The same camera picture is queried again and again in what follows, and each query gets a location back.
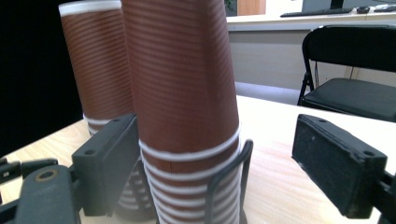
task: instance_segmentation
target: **table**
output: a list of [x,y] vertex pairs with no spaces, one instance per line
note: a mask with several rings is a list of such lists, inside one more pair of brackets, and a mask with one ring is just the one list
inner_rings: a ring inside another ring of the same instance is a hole
[[[250,224],[261,223],[376,223],[371,219],[350,220],[335,206],[291,158],[297,116],[308,114],[326,119],[388,155],[387,171],[396,172],[396,123],[335,114],[294,105],[284,105],[237,96],[241,139],[254,142],[247,182],[245,212]],[[81,120],[32,145],[7,155],[9,161],[54,157],[69,166],[71,154],[89,139],[87,123]],[[5,202],[18,198],[21,180],[0,186]],[[116,217],[81,217],[82,223],[128,223]]]

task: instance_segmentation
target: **computer mouse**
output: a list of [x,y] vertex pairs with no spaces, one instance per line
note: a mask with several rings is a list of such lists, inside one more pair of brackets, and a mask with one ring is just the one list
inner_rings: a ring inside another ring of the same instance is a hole
[[370,11],[370,7],[357,7],[356,12],[358,14],[367,14]]

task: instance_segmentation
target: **keyboard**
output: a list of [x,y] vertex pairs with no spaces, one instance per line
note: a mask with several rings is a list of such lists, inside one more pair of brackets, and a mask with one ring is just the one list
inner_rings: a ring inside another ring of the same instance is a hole
[[353,7],[349,8],[334,8],[334,9],[321,9],[306,12],[288,12],[280,15],[280,17],[302,17],[302,16],[319,16],[319,15],[334,15],[334,14],[347,14],[351,12]]

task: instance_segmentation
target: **dark wall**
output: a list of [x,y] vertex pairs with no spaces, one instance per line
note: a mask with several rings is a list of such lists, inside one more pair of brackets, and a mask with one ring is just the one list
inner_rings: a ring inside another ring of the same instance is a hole
[[82,118],[64,2],[0,1],[0,157]]

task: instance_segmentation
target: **chair backrest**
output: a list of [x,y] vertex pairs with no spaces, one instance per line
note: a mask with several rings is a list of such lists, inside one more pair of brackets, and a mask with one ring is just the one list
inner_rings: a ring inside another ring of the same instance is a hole
[[309,60],[396,72],[396,26],[328,25],[303,42],[305,69]]

